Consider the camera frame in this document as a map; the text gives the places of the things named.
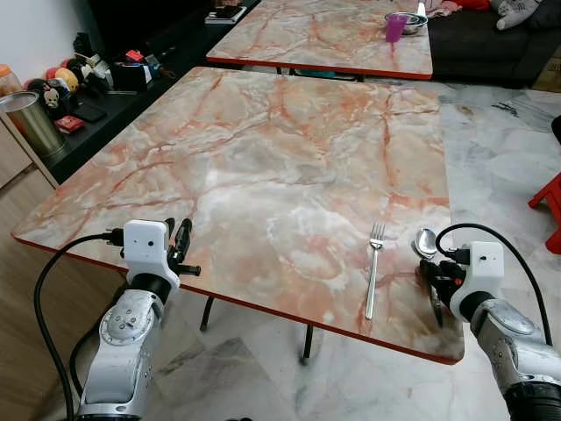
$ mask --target white wall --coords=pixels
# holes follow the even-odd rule
[[[73,57],[76,33],[92,29],[87,0],[0,0],[0,15],[0,63],[22,83]]]

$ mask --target fork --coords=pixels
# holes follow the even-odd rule
[[[374,311],[374,289],[376,287],[376,269],[378,267],[378,252],[384,246],[384,231],[386,225],[376,222],[370,231],[370,246],[374,250],[372,265],[370,266],[370,282],[368,283],[368,297],[366,298],[365,318],[372,320]]]

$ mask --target marble table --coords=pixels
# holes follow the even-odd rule
[[[430,79],[426,26],[387,43],[384,16],[417,0],[262,0],[208,61]]]
[[[132,218],[192,218],[182,287],[453,364],[415,277],[415,231],[450,224],[437,96],[407,87],[195,68],[13,236],[60,249]],[[387,224],[365,320],[374,221]],[[123,268],[103,242],[73,254]]]

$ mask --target marble floor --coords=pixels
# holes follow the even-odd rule
[[[555,229],[546,206],[527,201],[561,168],[550,131],[561,94],[489,86],[369,79],[436,91],[452,219],[489,225],[513,241],[541,285],[561,350],[561,256],[544,241]],[[456,245],[489,239],[471,230]],[[536,299],[506,254],[501,293],[539,324]],[[445,366],[330,332],[315,331],[312,358],[299,362],[305,326],[215,301],[198,330],[205,297],[173,297],[155,361],[150,421],[507,420],[493,374],[465,325],[465,357]]]

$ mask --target purple cup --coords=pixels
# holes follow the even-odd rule
[[[397,42],[401,38],[403,28],[408,21],[406,15],[392,14],[387,17],[386,42]]]

